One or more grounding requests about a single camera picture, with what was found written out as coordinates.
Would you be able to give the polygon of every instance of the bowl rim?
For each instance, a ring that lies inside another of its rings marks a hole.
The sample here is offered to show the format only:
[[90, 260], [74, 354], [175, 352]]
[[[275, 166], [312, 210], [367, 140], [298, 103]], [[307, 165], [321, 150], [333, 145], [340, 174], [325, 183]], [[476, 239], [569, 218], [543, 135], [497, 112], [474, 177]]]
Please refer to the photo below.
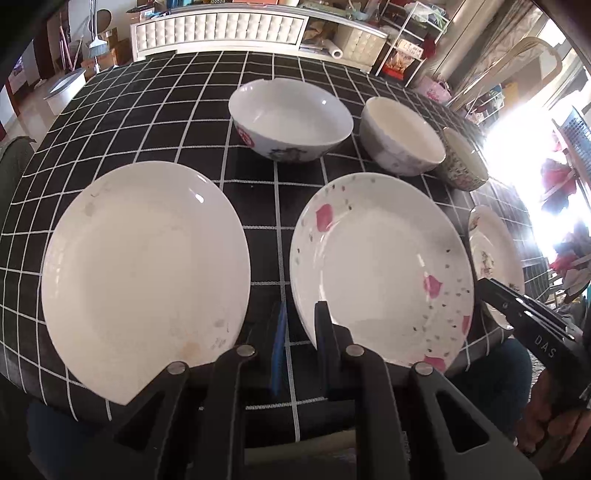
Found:
[[[339, 114], [339, 116], [341, 115], [345, 115], [346, 118], [348, 118], [349, 120], [349, 126], [347, 127], [347, 130], [349, 131], [349, 133], [347, 133], [346, 135], [340, 135], [338, 137], [335, 137], [333, 140], [328, 141], [328, 142], [307, 142], [307, 143], [299, 143], [299, 142], [295, 142], [295, 141], [285, 141], [285, 140], [280, 140], [272, 135], [268, 135], [268, 134], [262, 134], [260, 132], [258, 132], [257, 130], [251, 128], [251, 127], [246, 127], [244, 122], [242, 122], [240, 119], [237, 118], [237, 115], [235, 115], [235, 111], [232, 112], [232, 99], [236, 99], [236, 97], [244, 92], [244, 88], [247, 87], [248, 85], [252, 85], [254, 83], [261, 83], [261, 82], [266, 82], [266, 83], [271, 83], [271, 82], [275, 82], [275, 84], [277, 83], [285, 83], [285, 84], [298, 84], [298, 85], [305, 85], [304, 88], [308, 88], [310, 90], [314, 90], [314, 91], [320, 91], [323, 95], [329, 95], [331, 97], [333, 97], [336, 100], [335, 105], [339, 105], [338, 108], [340, 108], [342, 110], [342, 113]], [[268, 140], [280, 143], [280, 144], [288, 144], [288, 145], [293, 145], [295, 147], [302, 147], [302, 148], [318, 148], [318, 147], [328, 147], [331, 145], [338, 145], [340, 144], [343, 140], [347, 139], [351, 133], [353, 132], [353, 127], [355, 126], [355, 124], [353, 123], [353, 116], [351, 115], [351, 112], [349, 112], [349, 109], [345, 106], [345, 104], [335, 95], [333, 95], [330, 92], [327, 92], [326, 90], [312, 84], [312, 83], [308, 83], [308, 82], [304, 82], [302, 80], [296, 80], [296, 79], [288, 79], [288, 78], [283, 78], [283, 77], [279, 77], [279, 78], [274, 78], [274, 79], [256, 79], [256, 80], [252, 80], [251, 82], [245, 83], [244, 85], [240, 85], [236, 90], [234, 90], [234, 92], [230, 95], [230, 99], [228, 100], [228, 110], [230, 112], [230, 116], [232, 117], [232, 120], [235, 124], [239, 125], [241, 128], [245, 128], [251, 132], [256, 133], [257, 135], [260, 135]]]
[[[488, 181], [490, 178], [490, 175], [488, 173], [488, 165], [486, 164], [486, 159], [484, 158], [484, 155], [482, 155], [480, 148], [478, 148], [478, 146], [472, 140], [470, 140], [466, 136], [462, 135], [460, 132], [458, 132], [456, 129], [454, 129], [452, 127], [444, 127], [442, 129], [441, 133], [443, 135], [443, 139], [445, 141], [446, 148], [448, 148], [462, 162], [462, 165], [464, 165], [464, 167], [466, 167], [468, 172], [470, 172], [470, 174], [473, 175], [474, 178], [476, 178], [480, 181], [484, 181], [484, 182]], [[477, 158], [482, 163], [484, 170], [486, 171], [486, 174], [484, 176], [478, 175], [478, 173], [475, 172], [475, 169], [473, 168], [473, 166], [471, 164], [468, 164], [468, 162], [464, 161], [463, 157], [450, 145], [449, 140], [447, 138], [448, 135], [454, 135], [455, 137], [457, 137], [457, 139], [460, 142], [462, 142], [462, 141], [466, 142], [469, 147], [473, 148], [472, 153], [474, 153], [474, 155], [477, 156]]]
[[[430, 158], [425, 158], [422, 155], [417, 155], [416, 153], [409, 151], [406, 148], [406, 146], [403, 145], [402, 143], [400, 143], [397, 139], [393, 138], [388, 133], [386, 133], [386, 131], [381, 126], [379, 126], [379, 124], [373, 119], [372, 115], [369, 112], [368, 106], [371, 106], [371, 104], [372, 103], [375, 103], [376, 101], [380, 101], [380, 102], [385, 101], [386, 103], [394, 106], [395, 108], [400, 108], [405, 113], [409, 114], [412, 117], [418, 118], [421, 122], [423, 122], [423, 125], [426, 125], [427, 129], [430, 130], [434, 134], [434, 137], [433, 137], [434, 140], [437, 140], [437, 142], [438, 142], [439, 150], [442, 153], [441, 160], [433, 161]], [[423, 161], [425, 163], [428, 163], [429, 165], [433, 165], [434, 167], [437, 167], [447, 157], [445, 144], [441, 140], [441, 137], [437, 133], [437, 130], [435, 130], [431, 125], [429, 125], [429, 123], [421, 115], [419, 115], [417, 112], [415, 112], [414, 110], [412, 110], [411, 108], [407, 107], [406, 105], [404, 105], [403, 103], [401, 103], [401, 102], [399, 102], [397, 100], [394, 100], [392, 98], [387, 98], [387, 97], [377, 97], [377, 96], [376, 97], [371, 97], [369, 100], [367, 100], [365, 102], [365, 106], [363, 107], [363, 111], [361, 113], [361, 121], [363, 122], [363, 120], [368, 121], [369, 123], [371, 123], [372, 128], [377, 129], [381, 135], [383, 135], [383, 136], [391, 139], [393, 142], [395, 142], [409, 156], [414, 157], [414, 158], [417, 158], [417, 159], [419, 159], [419, 160], [421, 160], [421, 161]]]

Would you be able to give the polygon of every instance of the hand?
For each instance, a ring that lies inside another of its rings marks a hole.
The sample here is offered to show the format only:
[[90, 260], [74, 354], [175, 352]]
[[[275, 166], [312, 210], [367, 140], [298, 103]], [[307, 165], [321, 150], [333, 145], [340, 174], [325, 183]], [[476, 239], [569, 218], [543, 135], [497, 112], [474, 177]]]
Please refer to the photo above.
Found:
[[[531, 391], [531, 400], [525, 407], [523, 418], [517, 424], [518, 448], [523, 452], [535, 452], [536, 444], [544, 439], [544, 425], [548, 423], [552, 415], [551, 404], [548, 400], [551, 389], [552, 377], [547, 370], [544, 370]], [[548, 424], [548, 435], [551, 437], [571, 435], [580, 414], [580, 410], [570, 410], [559, 415]], [[585, 411], [581, 415], [563, 457], [560, 459], [561, 463], [573, 456], [587, 435], [589, 428], [591, 428], [591, 411]]]

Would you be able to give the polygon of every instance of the patterned bowl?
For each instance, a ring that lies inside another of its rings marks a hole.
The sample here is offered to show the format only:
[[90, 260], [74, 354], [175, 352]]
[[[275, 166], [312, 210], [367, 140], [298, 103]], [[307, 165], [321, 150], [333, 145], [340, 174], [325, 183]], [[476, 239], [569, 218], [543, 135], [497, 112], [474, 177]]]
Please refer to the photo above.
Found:
[[314, 160], [353, 131], [337, 97], [299, 80], [254, 80], [232, 94], [228, 108], [242, 141], [270, 160]]
[[399, 175], [419, 175], [445, 158], [439, 135], [424, 118], [389, 98], [366, 102], [359, 135], [367, 153], [382, 168]]
[[439, 177], [452, 187], [471, 192], [488, 181], [488, 169], [480, 151], [454, 129], [445, 127], [446, 159], [436, 168]]

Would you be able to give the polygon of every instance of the ceramic bowl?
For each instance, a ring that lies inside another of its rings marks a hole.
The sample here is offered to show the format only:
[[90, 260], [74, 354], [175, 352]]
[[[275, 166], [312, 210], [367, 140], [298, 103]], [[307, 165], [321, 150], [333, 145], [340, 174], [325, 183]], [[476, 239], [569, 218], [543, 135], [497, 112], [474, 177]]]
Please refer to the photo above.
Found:
[[389, 98], [370, 98], [361, 113], [361, 143], [384, 169], [419, 175], [445, 159], [437, 132], [416, 112]]
[[228, 108], [244, 143], [270, 160], [314, 160], [353, 131], [338, 98], [299, 80], [254, 80], [232, 94]]
[[474, 307], [466, 249], [443, 211], [389, 175], [353, 173], [319, 190], [290, 250], [291, 291], [316, 345], [314, 306], [384, 360], [445, 371], [464, 345]]
[[437, 175], [452, 187], [471, 192], [488, 181], [488, 169], [473, 143], [454, 129], [445, 127], [446, 159], [436, 168]]

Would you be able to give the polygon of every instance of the floral bowl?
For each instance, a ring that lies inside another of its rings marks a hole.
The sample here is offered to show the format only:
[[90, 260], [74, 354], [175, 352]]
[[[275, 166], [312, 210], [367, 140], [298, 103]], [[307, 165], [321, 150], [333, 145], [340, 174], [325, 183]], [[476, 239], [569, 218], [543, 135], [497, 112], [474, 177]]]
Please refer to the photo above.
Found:
[[446, 159], [436, 168], [437, 175], [452, 187], [471, 192], [488, 181], [488, 169], [480, 151], [455, 130], [445, 127]]

